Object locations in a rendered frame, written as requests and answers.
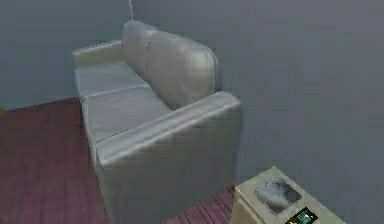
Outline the pale grey sofa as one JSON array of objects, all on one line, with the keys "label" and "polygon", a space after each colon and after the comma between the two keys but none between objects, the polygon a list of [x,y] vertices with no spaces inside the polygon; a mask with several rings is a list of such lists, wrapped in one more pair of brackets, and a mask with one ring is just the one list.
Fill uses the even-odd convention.
[{"label": "pale grey sofa", "polygon": [[128,21],[72,60],[110,224],[161,224],[233,183],[242,105],[209,47]]}]

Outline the beige side table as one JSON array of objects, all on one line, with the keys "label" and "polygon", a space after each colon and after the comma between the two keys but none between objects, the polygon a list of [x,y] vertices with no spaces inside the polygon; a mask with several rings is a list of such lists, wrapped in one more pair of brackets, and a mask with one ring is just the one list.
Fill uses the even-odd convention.
[{"label": "beige side table", "polygon": [[[274,215],[254,194],[257,186],[275,177],[283,178],[302,195],[298,202],[278,215]],[[304,207],[308,207],[318,216],[313,224],[346,224],[281,170],[272,167],[235,187],[230,224],[285,224]]]}]

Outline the black phone with lit screen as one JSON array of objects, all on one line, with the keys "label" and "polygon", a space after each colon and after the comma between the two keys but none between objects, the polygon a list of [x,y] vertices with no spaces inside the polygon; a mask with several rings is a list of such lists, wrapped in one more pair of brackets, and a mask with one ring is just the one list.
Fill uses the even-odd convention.
[{"label": "black phone with lit screen", "polygon": [[308,207],[304,207],[295,215],[290,217],[285,224],[313,224],[318,219],[318,216],[313,213]]}]

